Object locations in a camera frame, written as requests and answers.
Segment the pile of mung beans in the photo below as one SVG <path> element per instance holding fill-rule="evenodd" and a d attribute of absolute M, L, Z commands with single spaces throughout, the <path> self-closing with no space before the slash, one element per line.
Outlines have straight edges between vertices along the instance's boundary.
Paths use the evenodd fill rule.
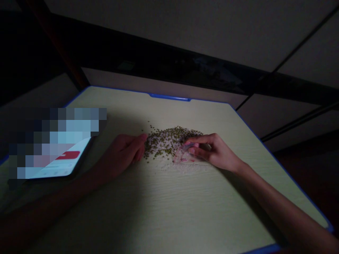
<path fill-rule="evenodd" d="M 144 158 L 147 160 L 151 156 L 153 159 L 160 157 L 170 159 L 170 156 L 175 156 L 176 151 L 190 137 L 203 135 L 203 133 L 180 126 L 165 130 L 156 129 L 150 125 L 152 131 L 148 134 L 145 142 Z"/>

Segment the forearm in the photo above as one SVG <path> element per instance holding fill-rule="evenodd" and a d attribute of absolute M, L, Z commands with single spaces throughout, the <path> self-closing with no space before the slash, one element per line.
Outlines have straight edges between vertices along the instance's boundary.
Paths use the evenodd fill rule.
<path fill-rule="evenodd" d="M 2 250 L 17 252 L 26 248 L 81 198 L 97 189 L 101 182 L 96 179 L 100 178 L 94 171 L 87 172 L 57 193 L 42 197 L 2 218 Z"/>
<path fill-rule="evenodd" d="M 236 174 L 297 249 L 308 253 L 338 253 L 338 241 L 316 221 L 244 164 Z"/>

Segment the light green table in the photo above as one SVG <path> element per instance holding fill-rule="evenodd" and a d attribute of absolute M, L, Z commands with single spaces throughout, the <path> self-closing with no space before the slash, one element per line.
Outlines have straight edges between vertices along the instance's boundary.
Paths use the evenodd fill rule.
<path fill-rule="evenodd" d="M 91 86 L 68 107 L 107 108 L 107 126 L 95 140 L 82 171 L 99 159 L 119 133 L 150 132 L 150 124 L 158 129 L 179 125 L 205 134 L 218 133 L 267 182 L 329 227 L 228 104 L 153 98 L 146 93 Z M 41 188 L 46 185 L 30 189 L 26 196 L 41 194 Z M 20 197 L 12 206 L 31 199 Z M 232 174 L 208 163 L 181 166 L 157 158 L 149 163 L 143 159 L 83 199 L 28 252 L 243 253 L 270 246 L 261 250 L 268 252 L 276 249 L 279 237 L 273 223 Z"/>

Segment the red button on screen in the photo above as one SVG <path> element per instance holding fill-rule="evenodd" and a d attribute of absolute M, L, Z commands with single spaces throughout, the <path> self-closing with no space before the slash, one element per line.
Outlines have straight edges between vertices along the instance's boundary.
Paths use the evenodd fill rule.
<path fill-rule="evenodd" d="M 66 151 L 56 159 L 75 159 L 79 154 L 80 151 Z"/>

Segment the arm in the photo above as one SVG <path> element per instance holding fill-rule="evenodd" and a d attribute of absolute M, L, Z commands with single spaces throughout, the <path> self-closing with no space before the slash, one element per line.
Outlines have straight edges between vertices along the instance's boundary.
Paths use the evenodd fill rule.
<path fill-rule="evenodd" d="M 334 236 L 239 159 L 217 134 L 190 138 L 186 142 L 209 144 L 210 151 L 193 147 L 189 152 L 237 175 L 293 248 L 306 253 L 339 253 L 339 241 Z"/>
<path fill-rule="evenodd" d="M 3 252 L 18 252 L 31 244 L 57 218 L 84 196 L 115 179 L 130 163 L 140 161 L 146 134 L 119 135 L 92 169 L 59 192 L 47 195 L 0 220 L 0 246 Z"/>

